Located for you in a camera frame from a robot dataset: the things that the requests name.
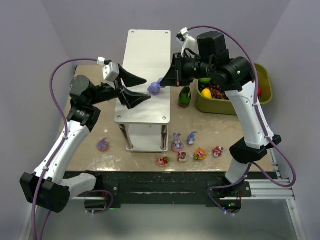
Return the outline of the purple bunny with blue bow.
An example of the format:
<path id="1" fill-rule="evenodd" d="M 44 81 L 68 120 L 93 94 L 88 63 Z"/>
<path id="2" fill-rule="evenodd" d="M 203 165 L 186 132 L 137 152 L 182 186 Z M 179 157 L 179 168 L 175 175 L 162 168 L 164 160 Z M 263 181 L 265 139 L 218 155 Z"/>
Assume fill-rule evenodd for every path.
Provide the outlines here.
<path id="1" fill-rule="evenodd" d="M 191 132 L 190 135 L 187 137 L 187 144 L 188 144 L 189 146 L 195 144 L 195 142 L 196 142 L 196 134 L 197 134 L 197 133 L 198 133 L 197 131 L 193 131 L 193 132 Z"/>

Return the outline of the purple bunny with strawberry cake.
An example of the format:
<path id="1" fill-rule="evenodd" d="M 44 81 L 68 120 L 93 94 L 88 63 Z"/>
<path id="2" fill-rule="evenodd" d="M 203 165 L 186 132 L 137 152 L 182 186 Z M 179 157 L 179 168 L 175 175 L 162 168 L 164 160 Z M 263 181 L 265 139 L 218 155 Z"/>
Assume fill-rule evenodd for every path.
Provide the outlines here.
<path id="1" fill-rule="evenodd" d="M 159 95 L 161 92 L 161 89 L 165 88 L 164 86 L 161 86 L 162 80 L 163 78 L 161 77 L 156 82 L 151 83 L 147 91 L 153 96 Z"/>

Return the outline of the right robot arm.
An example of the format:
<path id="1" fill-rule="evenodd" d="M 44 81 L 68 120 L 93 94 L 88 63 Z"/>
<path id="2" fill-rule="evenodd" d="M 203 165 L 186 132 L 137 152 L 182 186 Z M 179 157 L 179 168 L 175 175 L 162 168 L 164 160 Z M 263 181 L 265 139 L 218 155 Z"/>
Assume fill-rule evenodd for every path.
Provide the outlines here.
<path id="1" fill-rule="evenodd" d="M 237 185 L 249 165 L 261 160 L 267 150 L 281 142 L 281 136 L 267 126 L 258 96 L 254 68 L 244 57 L 230 58 L 225 36 L 218 31 L 205 32 L 196 39 L 199 56 L 175 53 L 171 66 L 160 82 L 165 87 L 186 87 L 194 79 L 211 79 L 225 92 L 241 123 L 244 137 L 230 147 L 233 157 L 226 180 Z"/>

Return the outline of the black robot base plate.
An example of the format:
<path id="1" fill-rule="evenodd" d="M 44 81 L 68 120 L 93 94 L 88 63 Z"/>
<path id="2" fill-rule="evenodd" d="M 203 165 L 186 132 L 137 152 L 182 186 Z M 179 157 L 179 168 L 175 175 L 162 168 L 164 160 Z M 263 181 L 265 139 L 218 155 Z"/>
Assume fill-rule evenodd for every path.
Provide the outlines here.
<path id="1" fill-rule="evenodd" d="M 228 187 L 222 172 L 128 172 L 95 171 L 96 190 L 104 193 L 82 193 L 87 199 L 105 199 L 113 208 L 122 205 L 205 205 L 215 207 L 213 200 L 227 209 L 241 208 L 240 200 L 251 197 L 248 181 Z"/>

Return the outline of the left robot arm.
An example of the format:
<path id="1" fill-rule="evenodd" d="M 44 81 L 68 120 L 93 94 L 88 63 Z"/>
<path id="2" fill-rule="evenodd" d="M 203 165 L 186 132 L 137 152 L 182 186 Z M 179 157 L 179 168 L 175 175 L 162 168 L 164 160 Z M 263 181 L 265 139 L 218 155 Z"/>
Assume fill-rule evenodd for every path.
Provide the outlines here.
<path id="1" fill-rule="evenodd" d="M 147 80 L 129 73 L 119 64 L 104 64 L 102 74 L 104 82 L 99 85 L 94 85 L 85 75 L 71 80 L 71 109 L 63 116 L 64 130 L 33 173 L 21 176 L 20 185 L 33 211 L 42 207 L 60 213 L 71 198 L 98 191 L 97 176 L 89 171 L 64 179 L 78 147 L 98 122 L 101 110 L 96 104 L 118 99 L 130 110 L 151 98 L 149 94 L 129 90 L 146 84 Z"/>

